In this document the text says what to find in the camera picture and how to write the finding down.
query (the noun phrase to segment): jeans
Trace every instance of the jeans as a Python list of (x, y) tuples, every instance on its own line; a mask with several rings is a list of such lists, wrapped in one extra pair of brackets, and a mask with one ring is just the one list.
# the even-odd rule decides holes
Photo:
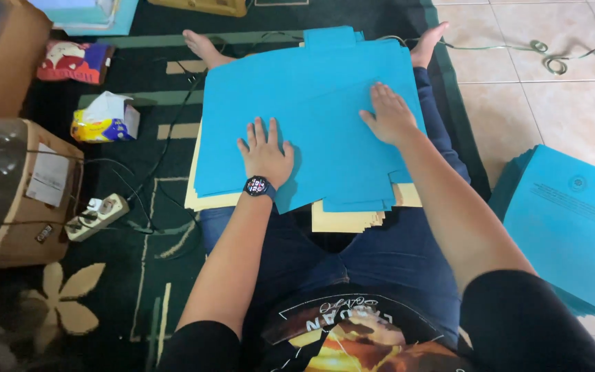
[[(428, 138), (469, 183), (467, 167), (451, 148), (438, 113), (428, 74), (415, 68), (419, 101)], [(221, 236), (234, 207), (201, 212), (208, 254)], [(272, 209), (263, 242), (259, 276), (249, 312), (297, 292), (336, 283), (391, 288), (438, 324), (454, 345), (458, 339), (460, 298), (451, 267), (435, 242), (423, 208), (396, 208), (396, 219), (358, 234), (339, 254), (323, 251), (305, 237), (290, 214)]]

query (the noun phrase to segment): forearm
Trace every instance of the forearm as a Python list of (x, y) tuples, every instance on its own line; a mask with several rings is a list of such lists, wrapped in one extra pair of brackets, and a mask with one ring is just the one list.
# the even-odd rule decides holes
[(534, 273), (483, 199), (449, 166), (426, 135), (417, 128), (408, 131), (398, 147), (459, 290), (463, 292), (475, 277), (492, 270)]
[(243, 193), (219, 241), (196, 278), (178, 327), (200, 320), (229, 326), (241, 337), (272, 200)]

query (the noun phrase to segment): left hand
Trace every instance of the left hand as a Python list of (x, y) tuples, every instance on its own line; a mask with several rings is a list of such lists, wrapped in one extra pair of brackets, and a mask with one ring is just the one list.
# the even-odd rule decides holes
[(238, 138), (238, 148), (243, 154), (247, 178), (260, 175), (267, 178), (272, 186), (279, 190), (293, 172), (293, 146), (289, 141), (284, 141), (284, 153), (279, 150), (277, 120), (270, 119), (267, 140), (259, 117), (254, 119), (254, 124), (248, 123), (247, 143), (249, 148), (242, 138)]

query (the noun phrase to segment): electrical outlet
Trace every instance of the electrical outlet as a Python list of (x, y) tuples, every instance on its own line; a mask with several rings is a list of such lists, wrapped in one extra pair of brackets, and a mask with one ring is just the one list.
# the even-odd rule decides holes
[(83, 241), (89, 236), (109, 226), (120, 216), (129, 212), (126, 199), (117, 194), (111, 194), (100, 205), (98, 210), (86, 210), (81, 215), (73, 217), (64, 229), (68, 239)]

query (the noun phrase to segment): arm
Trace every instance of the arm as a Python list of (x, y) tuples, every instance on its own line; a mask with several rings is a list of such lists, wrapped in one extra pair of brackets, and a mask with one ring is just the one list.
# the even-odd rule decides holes
[(488, 271), (512, 269), (535, 275), (488, 205), (418, 130), (403, 98), (381, 83), (371, 88), (371, 96), (376, 117), (368, 111), (359, 114), (378, 139), (401, 151), (459, 291)]
[[(247, 177), (261, 175), (277, 189), (293, 170), (293, 148), (284, 142), (285, 155), (277, 146), (277, 124), (270, 119), (268, 140), (260, 118), (247, 124), (247, 141), (238, 140)], [(266, 196), (243, 193), (231, 220), (196, 278), (177, 330), (201, 320), (213, 320), (231, 328), (241, 338), (244, 316), (259, 274), (260, 254), (272, 210)]]

